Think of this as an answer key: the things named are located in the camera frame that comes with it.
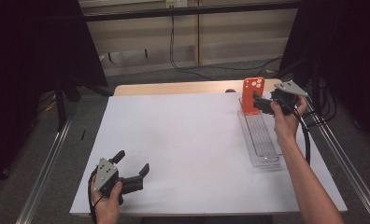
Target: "human arm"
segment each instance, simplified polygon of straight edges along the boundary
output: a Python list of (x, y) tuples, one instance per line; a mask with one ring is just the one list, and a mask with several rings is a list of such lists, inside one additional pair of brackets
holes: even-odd
[(92, 202), (95, 206), (95, 214), (98, 224), (114, 224), (119, 222), (120, 208), (119, 195), (121, 194), (121, 182), (117, 182), (110, 192), (110, 197), (106, 198), (98, 190), (94, 190), (95, 175), (92, 178), (90, 191), (92, 192)]
[[(307, 103), (302, 96), (297, 110), (304, 114)], [(275, 131), (290, 173), (296, 200), (305, 223), (344, 223), (342, 216), (316, 175), (307, 164), (296, 143), (299, 121), (294, 115), (284, 116), (281, 107), (271, 103), (275, 112)]]

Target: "wrist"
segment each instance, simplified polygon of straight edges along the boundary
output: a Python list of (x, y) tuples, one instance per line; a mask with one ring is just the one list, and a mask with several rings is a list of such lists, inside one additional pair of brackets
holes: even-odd
[(115, 223), (118, 223), (118, 222), (112, 222), (112, 221), (99, 221), (97, 222), (97, 224), (115, 224)]
[(278, 145), (284, 149), (284, 148), (288, 148), (288, 147), (293, 147), (293, 146), (298, 146), (298, 144), (296, 143), (296, 140), (295, 138), (278, 138), (277, 139), (277, 142), (278, 142)]

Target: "clear plastic container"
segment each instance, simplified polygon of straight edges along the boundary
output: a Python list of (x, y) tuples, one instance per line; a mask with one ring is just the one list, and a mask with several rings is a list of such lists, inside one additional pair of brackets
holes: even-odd
[(253, 166), (276, 166), (280, 165), (282, 152), (276, 142), (272, 140), (272, 134), (268, 129), (260, 112), (257, 115), (245, 115), (241, 109), (241, 99), (238, 117), (246, 140), (249, 158)]

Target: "human hand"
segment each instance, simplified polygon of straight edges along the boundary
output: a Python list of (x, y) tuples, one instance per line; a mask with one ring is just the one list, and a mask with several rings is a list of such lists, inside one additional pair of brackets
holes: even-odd
[(92, 192), (92, 202), (95, 206), (95, 215), (98, 224), (118, 223), (120, 217), (119, 195), (121, 194), (121, 182), (118, 182), (110, 192), (109, 198), (103, 196), (99, 190), (94, 190), (95, 177), (92, 177), (90, 191)]
[[(302, 117), (307, 109), (305, 97), (298, 96), (300, 105), (297, 107), (299, 115)], [(278, 103), (270, 103), (273, 111), (275, 111), (275, 131), (278, 144), (283, 147), (283, 144), (296, 142), (296, 131), (298, 130), (299, 121), (294, 114), (285, 116)]]

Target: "black cable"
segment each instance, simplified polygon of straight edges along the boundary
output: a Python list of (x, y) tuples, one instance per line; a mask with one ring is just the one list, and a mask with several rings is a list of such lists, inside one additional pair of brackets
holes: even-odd
[(93, 198), (92, 198), (92, 193), (91, 193), (92, 180), (93, 180), (93, 176), (95, 174), (97, 174), (97, 167), (95, 167), (95, 169), (92, 171), (92, 173), (90, 175), (90, 178), (89, 178), (89, 181), (88, 181), (87, 193), (88, 193), (88, 197), (89, 197), (89, 207), (90, 207), (90, 214), (92, 216), (92, 222), (96, 224), (97, 223), (97, 215), (95, 214), (95, 206), (93, 206)]
[(102, 200), (104, 198), (104, 195), (103, 196), (101, 196), (101, 198), (99, 198), (98, 200), (97, 200), (97, 202), (95, 202), (95, 204), (94, 204), (94, 208), (95, 208), (95, 206), (97, 206), (97, 204)]
[(219, 68), (219, 69), (227, 69), (227, 70), (235, 70), (235, 71), (249, 71), (249, 70), (255, 70), (255, 69), (258, 69), (258, 68), (264, 68), (268, 64), (270, 64), (270, 63), (272, 63), (272, 62), (274, 62), (278, 59), (282, 59), (282, 56), (278, 56), (274, 59), (271, 59), (271, 60), (267, 61), (264, 64), (261, 64), (261, 65), (255, 66), (255, 67), (251, 67), (251, 68), (232, 68), (232, 67), (223, 67), (223, 66), (215, 66), (215, 65), (202, 65), (202, 66), (195, 66), (195, 67), (182, 68), (182, 69), (191, 70), (191, 69), (195, 69), (195, 68)]
[(171, 41), (170, 41), (170, 63), (171, 65), (173, 65), (173, 67), (179, 71), (179, 72), (182, 72), (182, 73), (188, 73), (188, 74), (193, 74), (193, 75), (197, 75), (199, 77), (203, 77), (207, 80), (214, 80), (213, 78), (211, 77), (205, 77), (201, 74), (198, 74), (198, 73), (194, 73), (194, 72), (189, 72), (189, 71), (186, 71), (186, 70), (183, 70), (183, 69), (180, 69), (176, 63), (174, 62), (174, 51), (173, 51), (173, 48), (174, 48), (174, 17), (171, 17)]
[(282, 59), (282, 56), (278, 56), (274, 59), (271, 59), (271, 60), (267, 61), (266, 63), (264, 63), (262, 65), (258, 65), (258, 66), (251, 67), (251, 68), (232, 68), (232, 67), (213, 66), (213, 65), (203, 65), (203, 66), (193, 66), (193, 67), (188, 67), (188, 68), (179, 68), (176, 65), (175, 61), (174, 61), (174, 17), (171, 17), (171, 23), (172, 23), (172, 26), (171, 26), (171, 39), (170, 39), (170, 63), (177, 71), (182, 72), (182, 73), (189, 73), (189, 74), (197, 75), (199, 77), (203, 77), (203, 78), (208, 79), (208, 80), (214, 80), (211, 77), (206, 77), (206, 76), (203, 76), (203, 75), (198, 74), (198, 73), (189, 72), (187, 70), (192, 70), (192, 69), (196, 69), (196, 68), (218, 68), (218, 69), (227, 69), (227, 70), (234, 70), (234, 71), (249, 71), (249, 70), (255, 70), (255, 69), (261, 68), (258, 75), (253, 76), (253, 77), (257, 77), (261, 74), (263, 69), (268, 64), (270, 64), (270, 63), (272, 63), (272, 62), (274, 62), (278, 59)]
[(310, 165), (310, 138), (309, 138), (309, 135), (308, 135), (309, 130), (308, 130), (307, 126), (305, 125), (305, 123), (302, 121), (302, 117), (299, 114), (298, 110), (296, 108), (292, 109), (281, 98), (278, 98), (278, 99), (279, 99), (279, 104), (284, 105), (285, 107), (287, 107), (287, 109), (289, 109), (292, 112), (292, 114), (296, 117), (296, 119), (298, 119), (299, 123), (302, 126), (302, 132), (304, 133), (304, 138), (305, 138), (305, 159), (306, 159), (307, 163)]
[(314, 121), (314, 122), (311, 122), (311, 123), (307, 124), (307, 127), (313, 127), (313, 126), (317, 126), (319, 124), (327, 123), (336, 116), (336, 112), (337, 112), (336, 99), (334, 97), (334, 94), (331, 91), (330, 91), (330, 93), (331, 93), (331, 97), (332, 97), (333, 103), (334, 103), (334, 113), (329, 118), (323, 117), (322, 119), (319, 119), (319, 121)]
[(307, 127), (313, 127), (313, 126), (317, 126), (317, 125), (322, 124), (322, 123), (326, 123), (326, 122), (330, 121), (331, 119), (333, 119), (336, 116), (336, 112), (337, 112), (336, 99), (334, 97), (334, 94), (331, 91), (329, 91), (329, 93), (331, 93), (331, 98), (332, 98), (333, 105), (334, 105), (334, 113), (329, 118), (327, 118), (329, 116), (329, 114), (331, 113), (331, 103), (330, 103), (330, 101), (328, 99), (328, 95), (326, 93), (328, 90), (329, 90), (328, 86), (325, 86), (324, 87), (324, 97), (326, 97), (326, 102), (327, 102), (326, 105), (328, 106), (328, 108), (326, 109), (326, 112), (324, 113), (324, 115), (322, 116), (321, 119), (318, 119), (318, 121), (313, 121), (313, 122), (307, 124)]
[(283, 77), (287, 76), (292, 71), (292, 69), (296, 68), (299, 64), (301, 64), (305, 61), (306, 61), (306, 58), (301, 57), (299, 60), (295, 61), (294, 63), (292, 63), (290, 65), (288, 65), (284, 69), (281, 69), (277, 74), (275, 74), (273, 76), (273, 78), (282, 79)]

